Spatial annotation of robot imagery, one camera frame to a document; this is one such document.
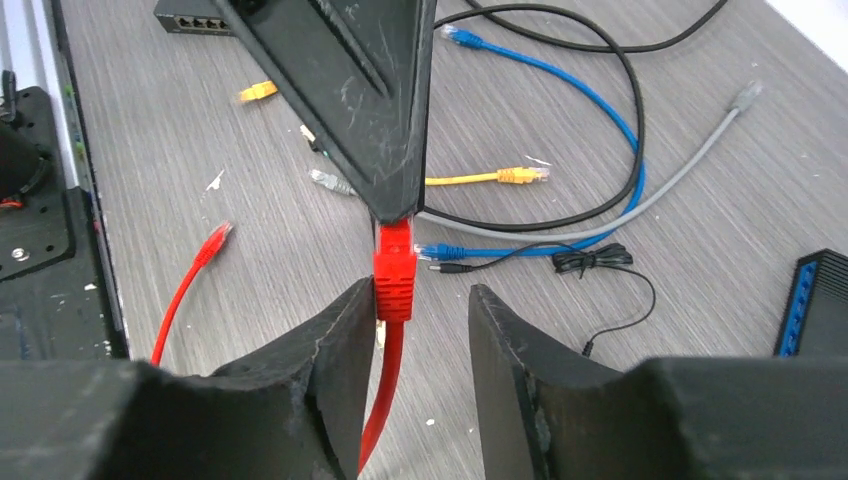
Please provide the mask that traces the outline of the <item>dark grey network switch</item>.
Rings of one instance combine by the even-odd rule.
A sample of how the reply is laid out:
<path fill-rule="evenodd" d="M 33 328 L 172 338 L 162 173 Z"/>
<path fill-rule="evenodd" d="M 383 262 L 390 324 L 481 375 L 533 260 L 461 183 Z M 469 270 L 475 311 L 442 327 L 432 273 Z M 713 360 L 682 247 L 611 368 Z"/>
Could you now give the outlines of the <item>dark grey network switch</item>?
<path fill-rule="evenodd" d="M 168 33 L 234 36 L 218 9 L 208 0 L 159 0 L 153 14 Z"/>

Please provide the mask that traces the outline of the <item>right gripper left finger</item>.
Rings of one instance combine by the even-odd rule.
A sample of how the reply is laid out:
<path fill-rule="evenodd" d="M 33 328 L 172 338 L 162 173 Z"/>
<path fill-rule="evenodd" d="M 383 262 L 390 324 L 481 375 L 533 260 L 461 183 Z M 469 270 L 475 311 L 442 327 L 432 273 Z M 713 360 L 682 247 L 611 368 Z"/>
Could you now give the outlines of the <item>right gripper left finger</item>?
<path fill-rule="evenodd" d="M 5 479 L 353 479 L 374 282 L 208 376 L 128 360 L 5 361 Z"/>

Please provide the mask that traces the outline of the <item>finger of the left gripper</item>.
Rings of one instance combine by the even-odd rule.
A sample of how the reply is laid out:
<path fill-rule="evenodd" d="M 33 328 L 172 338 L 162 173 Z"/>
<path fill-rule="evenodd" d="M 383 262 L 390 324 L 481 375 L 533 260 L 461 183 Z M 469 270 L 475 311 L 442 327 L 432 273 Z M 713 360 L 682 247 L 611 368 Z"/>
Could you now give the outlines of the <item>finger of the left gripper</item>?
<path fill-rule="evenodd" d="M 218 1 L 374 218 L 423 206 L 433 1 Z"/>

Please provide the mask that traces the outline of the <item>black power adapter with cord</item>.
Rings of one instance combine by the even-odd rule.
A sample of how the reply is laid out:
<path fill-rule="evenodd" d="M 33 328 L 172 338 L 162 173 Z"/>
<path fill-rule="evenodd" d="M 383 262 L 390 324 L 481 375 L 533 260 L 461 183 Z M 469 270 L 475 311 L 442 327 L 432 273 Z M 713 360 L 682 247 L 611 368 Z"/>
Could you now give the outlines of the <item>black power adapter with cord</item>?
<path fill-rule="evenodd" d="M 605 334 L 625 330 L 635 327 L 646 321 L 654 312 L 657 304 L 657 290 L 653 282 L 645 275 L 635 270 L 630 269 L 634 264 L 634 259 L 631 253 L 620 243 L 611 243 L 594 250 L 581 250 L 574 246 L 569 246 L 558 242 L 539 242 L 530 244 L 525 247 L 510 250 L 503 255 L 496 255 L 493 260 L 479 264 L 470 265 L 458 262 L 448 262 L 447 260 L 431 260 L 431 265 L 428 266 L 430 271 L 435 271 L 441 274 L 466 274 L 478 270 L 492 268 L 495 265 L 503 263 L 512 258 L 530 256 L 532 251 L 541 251 L 543 256 L 550 258 L 550 262 L 555 274 L 564 275 L 569 273 L 577 273 L 580 278 L 583 278 L 587 270 L 606 269 L 618 272 L 632 274 L 643 280 L 650 290 L 650 305 L 645 314 L 639 319 L 633 320 L 622 325 L 608 327 L 593 333 L 583 346 L 581 355 L 590 358 L 595 346 L 596 340 Z"/>

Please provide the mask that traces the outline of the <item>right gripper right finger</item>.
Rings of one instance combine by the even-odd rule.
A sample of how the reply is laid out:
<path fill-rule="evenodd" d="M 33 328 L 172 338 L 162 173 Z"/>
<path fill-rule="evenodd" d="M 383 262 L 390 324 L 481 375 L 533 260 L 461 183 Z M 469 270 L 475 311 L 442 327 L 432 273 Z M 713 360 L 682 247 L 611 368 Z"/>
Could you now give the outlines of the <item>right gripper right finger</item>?
<path fill-rule="evenodd" d="M 843 358 L 660 357 L 619 372 L 471 288 L 489 479 L 843 479 Z"/>

